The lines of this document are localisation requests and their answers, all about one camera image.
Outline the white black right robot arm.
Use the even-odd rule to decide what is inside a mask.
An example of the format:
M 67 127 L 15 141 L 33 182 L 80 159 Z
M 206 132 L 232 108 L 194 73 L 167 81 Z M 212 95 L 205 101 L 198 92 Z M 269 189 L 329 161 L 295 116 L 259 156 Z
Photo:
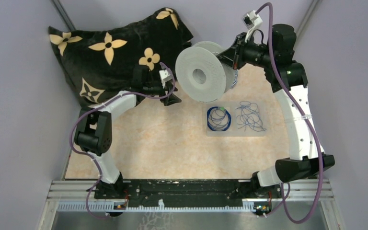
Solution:
M 264 197 L 270 186 L 313 176 L 322 177 L 335 165 L 333 155 L 325 154 L 317 136 L 308 102 L 308 79 L 305 68 L 294 60 L 297 39 L 294 28 L 275 24 L 266 44 L 246 41 L 247 33 L 236 36 L 233 44 L 218 55 L 219 61 L 237 70 L 245 64 L 264 69 L 286 123 L 289 157 L 276 160 L 274 166 L 254 172 L 251 193 Z

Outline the white perforated cable spool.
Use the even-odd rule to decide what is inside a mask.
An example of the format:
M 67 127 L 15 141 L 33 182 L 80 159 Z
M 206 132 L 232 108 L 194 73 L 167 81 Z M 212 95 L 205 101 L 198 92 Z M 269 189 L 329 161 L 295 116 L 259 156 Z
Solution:
M 237 71 L 217 57 L 220 45 L 202 41 L 184 49 L 175 62 L 175 73 L 183 91 L 193 100 L 211 103 L 220 99 L 235 82 Z

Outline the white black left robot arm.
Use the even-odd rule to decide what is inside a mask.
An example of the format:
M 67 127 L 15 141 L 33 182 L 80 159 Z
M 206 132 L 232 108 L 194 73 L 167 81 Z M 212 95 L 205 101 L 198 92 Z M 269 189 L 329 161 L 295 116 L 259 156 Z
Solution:
M 106 184 L 105 191 L 112 198 L 119 198 L 125 191 L 121 172 L 113 163 L 109 152 L 112 144 L 112 123 L 123 113 L 136 107 L 138 97 L 155 100 L 169 100 L 176 90 L 175 77 L 170 68 L 161 63 L 161 70 L 155 79 L 150 76 L 147 66 L 137 65 L 132 74 L 132 86 L 93 108 L 82 108 L 69 137 L 71 147 L 77 154 L 89 156 L 99 171 L 100 182 Z

